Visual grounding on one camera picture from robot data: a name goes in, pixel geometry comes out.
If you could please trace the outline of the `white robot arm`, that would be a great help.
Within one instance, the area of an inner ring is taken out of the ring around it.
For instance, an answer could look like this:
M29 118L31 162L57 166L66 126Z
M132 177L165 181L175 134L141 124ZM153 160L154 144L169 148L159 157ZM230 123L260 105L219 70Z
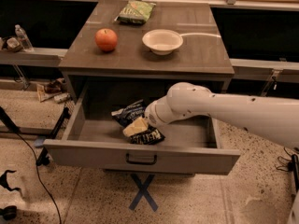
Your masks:
M172 86L146 108L154 126L205 116L290 150L299 146L299 103L293 99L218 94L189 83Z

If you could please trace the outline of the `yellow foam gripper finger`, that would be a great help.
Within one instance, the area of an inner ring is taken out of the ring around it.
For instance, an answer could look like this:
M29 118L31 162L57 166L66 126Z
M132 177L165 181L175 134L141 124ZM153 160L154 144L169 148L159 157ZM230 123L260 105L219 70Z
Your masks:
M123 129L123 134L127 137L133 136L137 133L142 133L148 129L149 125L143 117L138 117L126 128Z

